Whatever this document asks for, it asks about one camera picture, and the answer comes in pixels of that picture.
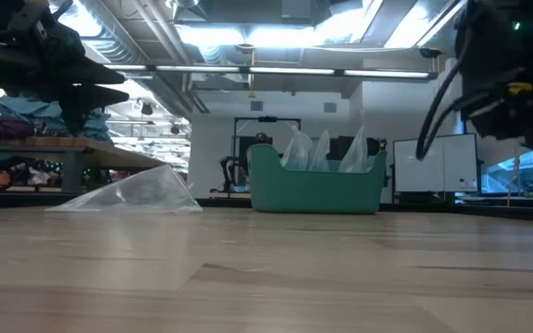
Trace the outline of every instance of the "transparent plastic bag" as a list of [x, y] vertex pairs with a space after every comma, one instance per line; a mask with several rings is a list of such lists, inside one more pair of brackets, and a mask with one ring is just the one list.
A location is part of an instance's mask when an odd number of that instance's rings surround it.
[[292, 127], [293, 137], [287, 146], [285, 155], [281, 158], [281, 165], [288, 170], [306, 170], [312, 139], [297, 128]]
[[328, 153], [330, 153], [330, 136], [328, 135], [328, 130], [325, 129], [320, 135], [318, 146], [310, 164], [310, 170], [328, 171], [328, 161], [326, 160]]
[[339, 172], [361, 173], [367, 171], [367, 137], [362, 127], [355, 135], [353, 143], [347, 152], [347, 155], [341, 161]]
[[91, 191], [51, 212], [202, 212], [172, 167], [159, 166]]

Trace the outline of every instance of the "blue fabric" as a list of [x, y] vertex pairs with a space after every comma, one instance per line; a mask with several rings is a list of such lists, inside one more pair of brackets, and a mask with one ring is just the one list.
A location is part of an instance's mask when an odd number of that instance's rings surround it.
[[[0, 112], [2, 116], [16, 117], [34, 124], [39, 134], [70, 136], [58, 102], [47, 103], [29, 95], [3, 96], [0, 98]], [[83, 135], [100, 142], [112, 142], [106, 126], [109, 118], [110, 115], [103, 113], [102, 109], [94, 109], [85, 123]]]

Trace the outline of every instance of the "table leg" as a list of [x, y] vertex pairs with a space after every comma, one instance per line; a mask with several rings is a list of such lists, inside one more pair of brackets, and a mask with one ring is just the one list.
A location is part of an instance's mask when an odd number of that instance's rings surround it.
[[85, 155], [79, 153], [64, 153], [63, 156], [63, 187], [64, 193], [81, 193], [81, 176], [83, 173]]

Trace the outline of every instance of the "plastic bag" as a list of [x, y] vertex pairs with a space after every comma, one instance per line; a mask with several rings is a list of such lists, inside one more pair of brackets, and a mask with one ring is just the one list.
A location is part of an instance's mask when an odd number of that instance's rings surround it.
[[51, 212], [202, 212], [184, 179], [170, 166], [159, 166], [91, 191]]
[[341, 161], [339, 172], [360, 173], [367, 171], [367, 137], [364, 136], [365, 131], [365, 127], [362, 127], [355, 135], [347, 155]]
[[326, 155], [330, 153], [330, 136], [328, 130], [325, 129], [320, 135], [318, 146], [314, 152], [312, 163], [310, 164], [311, 171], [328, 171], [328, 161]]
[[312, 150], [312, 139], [297, 128], [292, 127], [292, 129], [293, 136], [281, 158], [281, 165], [288, 170], [306, 170], [310, 150]]

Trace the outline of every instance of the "teal plastic container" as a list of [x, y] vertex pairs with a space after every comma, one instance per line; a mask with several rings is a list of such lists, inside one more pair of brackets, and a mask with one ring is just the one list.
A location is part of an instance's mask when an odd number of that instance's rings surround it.
[[[388, 153], [379, 152], [367, 173], [291, 171], [268, 144], [248, 150], [252, 206], [262, 212], [375, 214], [386, 176]], [[330, 161], [331, 170], [339, 162]]]

